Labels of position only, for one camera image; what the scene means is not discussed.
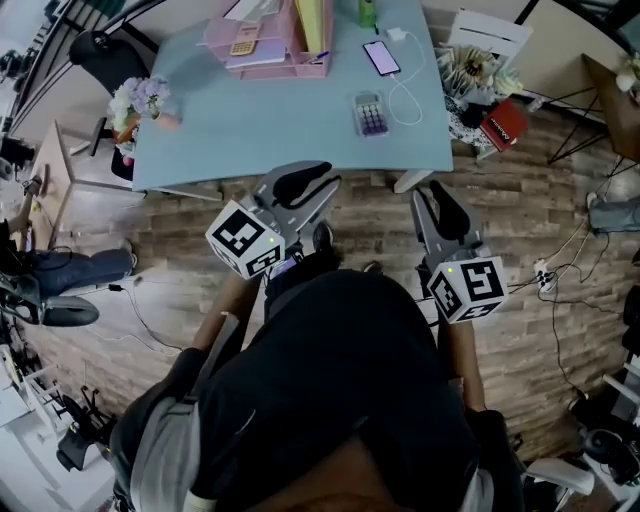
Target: box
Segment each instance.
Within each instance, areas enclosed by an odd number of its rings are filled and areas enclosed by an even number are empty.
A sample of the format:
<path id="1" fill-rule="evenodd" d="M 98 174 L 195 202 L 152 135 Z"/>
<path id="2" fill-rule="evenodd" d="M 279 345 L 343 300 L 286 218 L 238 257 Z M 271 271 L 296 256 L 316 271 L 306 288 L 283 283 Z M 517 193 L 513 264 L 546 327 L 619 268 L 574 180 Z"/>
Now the box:
<path id="1" fill-rule="evenodd" d="M 245 279 L 284 260 L 284 238 L 235 201 L 229 201 L 205 237 L 213 252 Z"/>
<path id="2" fill-rule="evenodd" d="M 498 256 L 441 263 L 427 288 L 450 324 L 488 316 L 509 297 Z"/>

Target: table leg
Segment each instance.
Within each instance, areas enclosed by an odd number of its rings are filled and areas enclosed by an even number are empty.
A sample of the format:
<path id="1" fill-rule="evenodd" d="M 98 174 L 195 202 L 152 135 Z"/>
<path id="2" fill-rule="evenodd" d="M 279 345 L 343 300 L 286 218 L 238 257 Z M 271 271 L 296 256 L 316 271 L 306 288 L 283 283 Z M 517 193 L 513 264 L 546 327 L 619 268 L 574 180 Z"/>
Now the table leg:
<path id="1" fill-rule="evenodd" d="M 423 179 L 429 176 L 433 171 L 406 171 L 400 179 L 393 185 L 393 191 L 396 194 L 402 194 L 406 192 L 414 185 L 420 183 Z"/>
<path id="2" fill-rule="evenodd" d="M 166 192 L 167 194 L 195 197 L 196 199 L 204 199 L 206 201 L 222 201 L 224 199 L 222 192 L 207 190 L 198 185 L 173 185 L 171 187 L 154 188 L 153 190 Z"/>
<path id="3" fill-rule="evenodd" d="M 119 185 L 109 185 L 107 183 L 97 183 L 95 181 L 74 180 L 72 183 L 74 190 L 85 190 L 87 192 L 101 192 L 107 194 L 117 194 L 119 196 L 131 197 L 132 199 L 144 199 L 144 192 L 134 192 L 130 188 Z"/>

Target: white cable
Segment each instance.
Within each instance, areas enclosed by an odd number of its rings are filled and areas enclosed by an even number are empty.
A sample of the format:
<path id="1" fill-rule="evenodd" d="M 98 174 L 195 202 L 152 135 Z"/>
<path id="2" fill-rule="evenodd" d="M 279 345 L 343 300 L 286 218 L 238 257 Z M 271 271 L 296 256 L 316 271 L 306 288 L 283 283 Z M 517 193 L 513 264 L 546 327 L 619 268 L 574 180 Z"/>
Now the white cable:
<path id="1" fill-rule="evenodd" d="M 582 245 L 580 246 L 580 249 L 578 249 L 578 252 L 574 256 L 573 260 L 571 260 L 571 263 L 567 265 L 567 268 L 564 269 L 564 272 L 558 276 L 558 278 L 556 279 L 556 282 L 553 283 L 553 286 L 551 288 L 549 288 L 549 291 L 553 290 L 556 287 L 556 285 L 560 282 L 560 279 L 562 279 L 563 276 L 569 271 L 569 269 L 571 268 L 571 265 L 573 265 L 577 261 L 578 256 L 580 256 L 580 253 L 582 252 L 582 248 L 587 243 L 587 239 L 589 238 L 590 234 L 591 234 L 590 231 L 587 232 L 587 235 L 584 237 L 584 240 L 582 240 Z"/>
<path id="2" fill-rule="evenodd" d="M 420 49 L 420 55 L 422 56 L 422 64 L 420 64 L 420 67 L 416 70 L 415 73 L 413 73 L 413 75 L 411 75 L 406 80 L 403 80 L 402 82 L 398 81 L 398 79 L 396 78 L 395 74 L 392 73 L 390 75 L 391 78 L 393 79 L 393 81 L 396 83 L 396 85 L 393 87 L 393 89 L 391 89 L 391 92 L 389 92 L 388 103 L 389 103 L 389 113 L 391 114 L 391 117 L 393 117 L 393 119 L 396 121 L 396 123 L 399 123 L 399 124 L 404 125 L 404 126 L 415 126 L 418 123 L 422 122 L 422 118 L 424 117 L 424 114 L 422 112 L 422 107 L 420 106 L 420 103 L 418 103 L 418 100 L 415 98 L 415 96 L 413 94 L 411 94 L 411 92 L 409 91 L 409 89 L 407 89 L 405 84 L 409 83 L 416 76 L 418 76 L 418 74 L 420 74 L 420 72 L 427 65 L 427 57 L 424 54 L 424 48 L 422 48 L 422 44 L 420 44 L 420 40 L 415 35 L 413 35 L 411 32 L 406 32 L 406 34 L 408 34 L 411 37 L 413 37 L 413 39 L 415 40 L 416 44 L 418 45 L 418 48 Z M 416 107 L 418 107 L 418 112 L 419 112 L 418 120 L 414 121 L 413 123 L 406 123 L 404 121 L 401 121 L 400 119 L 398 119 L 398 117 L 396 116 L 395 112 L 393 111 L 393 106 L 391 105 L 393 94 L 400 88 L 404 89 L 404 91 L 407 93 L 407 96 L 409 96 L 409 98 L 411 98 L 413 100 L 413 102 L 416 104 Z"/>
<path id="3" fill-rule="evenodd" d="M 555 259 L 555 257 L 556 257 L 556 256 L 558 256 L 558 254 L 560 254 L 560 253 L 563 251 L 563 249 L 564 249 L 567 245 L 569 245 L 569 243 L 571 242 L 571 240 L 573 240 L 573 239 L 576 237 L 576 235 L 577 235 L 577 234 L 578 234 L 578 232 L 580 231 L 580 228 L 584 225 L 584 222 L 585 222 L 586 220 L 587 220 L 587 216 L 585 215 L 585 216 L 582 218 L 582 222 L 580 223 L 580 225 L 579 225 L 579 226 L 576 228 L 576 230 L 573 232 L 573 235 L 571 235 L 571 238 L 569 238 L 569 240 L 567 240 L 567 241 L 564 243 L 564 245 L 563 245 L 562 247 L 560 247 L 560 249 L 558 249 L 558 250 L 557 250 L 556 252 L 554 252 L 551 256 L 549 256 L 549 258 L 546 260 L 546 264 L 547 264 L 547 265 L 549 265 L 549 264 L 550 264 L 550 263 Z"/>
<path id="4" fill-rule="evenodd" d="M 135 340 L 138 340 L 140 343 L 142 343 L 145 347 L 147 347 L 149 350 L 151 350 L 152 352 L 158 352 L 157 350 L 152 349 L 149 345 L 147 345 L 144 341 L 142 341 L 140 338 L 138 338 L 137 336 L 134 336 L 133 334 L 125 334 L 122 338 L 106 338 L 104 337 L 102 334 L 100 334 L 98 331 L 96 331 L 93 327 L 91 327 L 90 325 L 85 325 L 85 327 L 87 329 L 89 329 L 93 334 L 95 334 L 96 336 L 98 336 L 99 338 L 102 338 L 104 341 L 122 341 L 125 340 L 127 338 L 133 338 Z"/>

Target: charging cable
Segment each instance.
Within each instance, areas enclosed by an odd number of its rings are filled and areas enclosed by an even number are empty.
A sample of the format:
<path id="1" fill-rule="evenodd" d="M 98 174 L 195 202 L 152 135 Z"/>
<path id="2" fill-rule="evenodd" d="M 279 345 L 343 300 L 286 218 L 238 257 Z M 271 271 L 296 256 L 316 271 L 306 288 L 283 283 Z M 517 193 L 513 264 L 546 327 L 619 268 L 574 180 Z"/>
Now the charging cable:
<path id="1" fill-rule="evenodd" d="M 420 49 L 420 55 L 422 56 L 422 64 L 420 64 L 420 67 L 415 71 L 415 73 L 413 73 L 413 75 L 411 75 L 409 78 L 407 78 L 406 80 L 403 80 L 402 82 L 399 82 L 398 79 L 396 78 L 395 74 L 391 74 L 391 78 L 393 79 L 393 81 L 396 83 L 396 85 L 393 87 L 393 89 L 391 89 L 391 92 L 389 93 L 389 113 L 391 114 L 391 117 L 393 117 L 393 119 L 404 126 L 415 126 L 417 124 L 419 124 L 420 122 L 422 122 L 422 118 L 424 117 L 423 112 L 422 112 L 422 107 L 420 106 L 420 103 L 418 103 L 418 100 L 415 98 L 415 96 L 413 94 L 411 94 L 411 91 L 409 91 L 409 89 L 407 89 L 406 84 L 409 83 L 411 80 L 413 80 L 416 76 L 418 76 L 420 74 L 420 72 L 424 69 L 424 67 L 427 64 L 427 57 L 424 54 L 424 48 L 422 48 L 422 44 L 420 44 L 420 40 L 413 35 L 411 32 L 405 32 L 401 29 L 392 29 L 390 31 L 388 31 L 389 36 L 392 38 L 393 41 L 402 41 L 404 40 L 405 36 L 408 34 L 411 37 L 413 37 L 413 39 L 415 40 L 416 44 L 418 45 L 418 48 Z M 407 93 L 407 96 L 409 96 L 409 98 L 411 98 L 413 100 L 413 102 L 416 104 L 416 107 L 418 109 L 418 120 L 414 121 L 412 123 L 407 123 L 405 121 L 401 121 L 400 119 L 398 119 L 398 117 L 396 116 L 395 112 L 393 111 L 393 105 L 392 105 L 392 101 L 393 101 L 393 95 L 395 94 L 395 92 L 398 89 L 403 89 L 404 92 Z"/>

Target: gray pants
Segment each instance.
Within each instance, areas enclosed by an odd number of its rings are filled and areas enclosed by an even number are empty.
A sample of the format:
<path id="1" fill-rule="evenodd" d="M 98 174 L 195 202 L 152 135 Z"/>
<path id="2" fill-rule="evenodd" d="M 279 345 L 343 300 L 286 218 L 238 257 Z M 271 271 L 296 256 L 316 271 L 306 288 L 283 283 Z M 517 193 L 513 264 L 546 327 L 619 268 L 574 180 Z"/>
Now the gray pants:
<path id="1" fill-rule="evenodd" d="M 640 231 L 640 197 L 614 203 L 595 199 L 589 208 L 589 223 L 600 233 Z"/>

